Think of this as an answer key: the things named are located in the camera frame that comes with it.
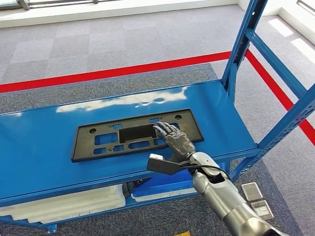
white object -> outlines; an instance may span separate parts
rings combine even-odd
[[[0,207],[0,216],[43,224],[125,206],[122,184]]]
[[[150,158],[155,158],[155,159],[162,160],[163,156],[151,153],[151,154],[150,154]]]
[[[245,183],[241,185],[248,201],[255,201],[263,198],[261,190],[255,182]]]
[[[176,191],[170,191],[170,192],[166,192],[166,193],[151,194],[151,195],[147,195],[147,196],[142,196],[142,197],[134,197],[133,194],[131,194],[131,197],[134,199],[136,202],[144,202],[144,201],[168,198],[168,197],[174,197],[174,196],[178,196],[178,195],[196,193],[196,192],[196,191],[194,188],[187,188],[187,189],[181,189],[181,190],[176,190]]]
[[[271,212],[269,205],[265,200],[252,203],[251,206],[258,216],[263,220],[269,220],[273,218],[273,214]]]

black clip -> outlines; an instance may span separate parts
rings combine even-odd
[[[148,171],[153,171],[167,175],[174,175],[177,172],[183,170],[183,167],[189,165],[190,165],[190,161],[189,160],[177,163],[150,157],[147,162],[147,169]]]

mounting hole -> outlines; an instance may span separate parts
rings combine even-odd
[[[96,129],[90,129],[90,134],[94,134],[96,132]]]

red floor line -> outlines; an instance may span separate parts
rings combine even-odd
[[[274,81],[265,68],[255,58],[250,50],[248,50],[246,57],[287,111],[293,106],[293,103],[286,96],[276,81]],[[315,146],[315,129],[308,121],[301,122],[300,128]]]
[[[204,56],[156,62],[156,63],[145,64],[145,65],[128,66],[128,67],[123,67],[123,68],[88,72],[88,73],[76,74],[76,75],[66,75],[66,76],[60,76],[60,77],[54,77],[54,78],[3,84],[3,85],[0,85],[0,93],[19,91],[19,90],[24,90],[24,89],[35,89],[35,88],[55,86],[55,85],[64,85],[64,84],[69,84],[69,83],[105,79],[105,78],[110,78],[110,77],[130,75],[130,74],[149,72],[149,71],[154,71],[154,70],[163,70],[163,69],[169,69],[169,68],[174,68],[174,67],[180,67],[180,66],[207,63],[207,62],[212,62],[212,61],[228,59],[230,57],[230,54],[230,52],[215,53],[215,54],[209,54],[209,55],[204,55]]]

black plastic panel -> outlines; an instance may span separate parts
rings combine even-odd
[[[114,120],[78,127],[73,162],[165,148],[153,129],[156,121],[173,124],[193,142],[203,138],[190,110]]]

